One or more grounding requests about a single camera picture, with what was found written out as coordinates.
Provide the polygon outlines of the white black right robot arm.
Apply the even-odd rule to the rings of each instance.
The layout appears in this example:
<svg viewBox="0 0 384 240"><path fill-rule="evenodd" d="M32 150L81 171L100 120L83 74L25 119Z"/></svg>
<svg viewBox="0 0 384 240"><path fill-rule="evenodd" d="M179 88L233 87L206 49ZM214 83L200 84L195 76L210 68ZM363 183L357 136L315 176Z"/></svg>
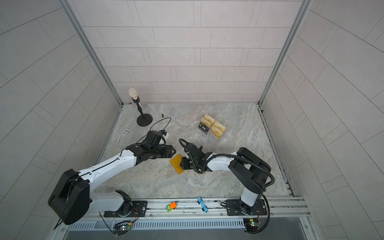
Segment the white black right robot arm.
<svg viewBox="0 0 384 240"><path fill-rule="evenodd" d="M247 148L232 154L204 153L202 147L179 139L186 156L182 158L182 170L194 170L197 174L214 171L230 171L243 184L238 210L245 215L255 213L257 204L266 188L275 183L271 167Z"/></svg>

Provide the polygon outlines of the yellow leather card holder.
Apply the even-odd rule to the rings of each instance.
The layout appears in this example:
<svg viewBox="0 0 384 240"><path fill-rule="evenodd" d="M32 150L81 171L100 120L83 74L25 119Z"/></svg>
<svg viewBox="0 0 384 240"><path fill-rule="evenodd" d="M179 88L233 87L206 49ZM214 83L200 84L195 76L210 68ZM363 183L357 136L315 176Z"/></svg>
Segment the yellow leather card holder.
<svg viewBox="0 0 384 240"><path fill-rule="evenodd" d="M175 157L173 157L171 160L170 160L170 163L171 165L173 166L173 168L176 170L176 172L178 173L178 175L181 175L184 170L182 169L182 167L180 166L180 164L182 163L182 155L178 154L176 155Z"/></svg>

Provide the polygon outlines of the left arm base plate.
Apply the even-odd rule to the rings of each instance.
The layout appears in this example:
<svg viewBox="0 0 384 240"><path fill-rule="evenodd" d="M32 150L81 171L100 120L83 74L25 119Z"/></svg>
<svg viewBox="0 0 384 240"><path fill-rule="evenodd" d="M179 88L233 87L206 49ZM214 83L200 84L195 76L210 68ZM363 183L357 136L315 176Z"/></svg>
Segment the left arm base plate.
<svg viewBox="0 0 384 240"><path fill-rule="evenodd" d="M144 217L146 214L148 201L130 201L123 203L123 205L116 211L106 211L103 217L105 218L137 218Z"/></svg>

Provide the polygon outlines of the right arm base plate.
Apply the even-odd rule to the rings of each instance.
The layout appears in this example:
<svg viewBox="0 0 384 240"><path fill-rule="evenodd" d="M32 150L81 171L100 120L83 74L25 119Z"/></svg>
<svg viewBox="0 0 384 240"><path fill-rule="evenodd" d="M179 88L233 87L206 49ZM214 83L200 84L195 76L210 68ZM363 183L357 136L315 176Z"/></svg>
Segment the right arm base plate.
<svg viewBox="0 0 384 240"><path fill-rule="evenodd" d="M225 200L221 205L227 210L228 216L266 216L268 214L267 204L263 199L256 200L252 207L241 200Z"/></svg>

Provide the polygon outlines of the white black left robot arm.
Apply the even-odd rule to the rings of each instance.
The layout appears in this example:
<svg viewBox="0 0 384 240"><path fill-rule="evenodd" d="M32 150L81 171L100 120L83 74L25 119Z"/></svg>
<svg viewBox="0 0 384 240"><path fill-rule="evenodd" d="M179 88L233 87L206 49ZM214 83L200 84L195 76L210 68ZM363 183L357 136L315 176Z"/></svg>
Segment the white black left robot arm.
<svg viewBox="0 0 384 240"><path fill-rule="evenodd" d="M176 150L166 144L169 133L149 131L145 139L122 149L114 157L95 166L65 171L56 184L48 205L60 220L71 225L83 216L98 212L112 212L126 217L133 209L132 199L124 191L95 194L94 190L117 174L149 159L170 159Z"/></svg>

